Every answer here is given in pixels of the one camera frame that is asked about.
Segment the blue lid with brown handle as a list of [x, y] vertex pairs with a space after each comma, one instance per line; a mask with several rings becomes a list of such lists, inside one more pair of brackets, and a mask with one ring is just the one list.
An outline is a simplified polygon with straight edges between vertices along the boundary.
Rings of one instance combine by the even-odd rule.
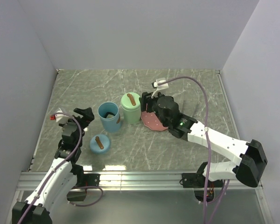
[[90, 141], [90, 150], [95, 154], [104, 154], [111, 148], [110, 139], [104, 134], [98, 134], [92, 137]]

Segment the sushi piece pink centre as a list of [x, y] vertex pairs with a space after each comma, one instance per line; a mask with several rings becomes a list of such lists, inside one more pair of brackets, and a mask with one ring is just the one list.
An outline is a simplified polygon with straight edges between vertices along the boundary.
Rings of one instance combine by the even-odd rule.
[[105, 119], [111, 119], [111, 118], [113, 118], [114, 116], [115, 116], [114, 113], [112, 113], [112, 112], [107, 112], [107, 113], [105, 114], [104, 118], [105, 118]]

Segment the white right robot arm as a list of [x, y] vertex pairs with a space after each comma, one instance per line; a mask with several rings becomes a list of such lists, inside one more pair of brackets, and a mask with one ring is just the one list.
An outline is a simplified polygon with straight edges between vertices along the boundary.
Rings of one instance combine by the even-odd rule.
[[237, 140], [213, 129], [205, 129], [204, 124], [179, 111], [173, 97], [159, 93], [144, 92], [139, 98], [142, 112], [152, 112], [174, 137], [196, 143], [223, 155], [228, 162], [204, 162], [195, 173], [182, 174], [184, 188], [221, 187], [223, 180], [238, 180], [255, 188], [267, 165], [262, 144]]

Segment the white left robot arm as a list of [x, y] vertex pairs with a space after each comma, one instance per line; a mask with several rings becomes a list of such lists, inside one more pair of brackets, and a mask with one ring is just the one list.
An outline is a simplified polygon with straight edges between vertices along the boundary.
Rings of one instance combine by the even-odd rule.
[[75, 108], [77, 116], [58, 109], [50, 116], [62, 128], [62, 138], [50, 169], [33, 193], [12, 209], [13, 224], [50, 224], [52, 211], [58, 200], [67, 196], [72, 188], [84, 184], [83, 167], [76, 162], [81, 154], [84, 129], [95, 119], [90, 107]]

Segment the green lid with brown handle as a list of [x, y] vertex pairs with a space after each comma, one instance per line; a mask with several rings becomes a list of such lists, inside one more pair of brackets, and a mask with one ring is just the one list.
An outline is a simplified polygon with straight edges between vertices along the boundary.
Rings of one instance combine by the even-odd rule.
[[128, 92], [122, 96], [120, 104], [124, 110], [135, 111], [140, 108], [140, 96], [135, 92]]

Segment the metal tongs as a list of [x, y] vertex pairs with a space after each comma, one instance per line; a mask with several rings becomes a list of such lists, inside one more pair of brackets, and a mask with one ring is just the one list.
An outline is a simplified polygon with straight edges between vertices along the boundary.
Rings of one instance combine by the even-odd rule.
[[185, 99], [182, 103], [182, 113], [195, 118], [198, 115], [199, 107], [199, 99]]

